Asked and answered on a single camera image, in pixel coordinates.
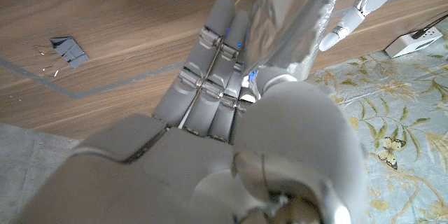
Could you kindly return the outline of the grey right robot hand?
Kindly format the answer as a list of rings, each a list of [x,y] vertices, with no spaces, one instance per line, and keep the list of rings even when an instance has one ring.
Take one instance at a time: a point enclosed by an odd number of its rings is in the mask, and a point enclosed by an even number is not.
[[[16,223],[364,223],[365,153],[325,86],[282,68],[239,99],[249,17],[217,0],[152,116],[74,148]]]

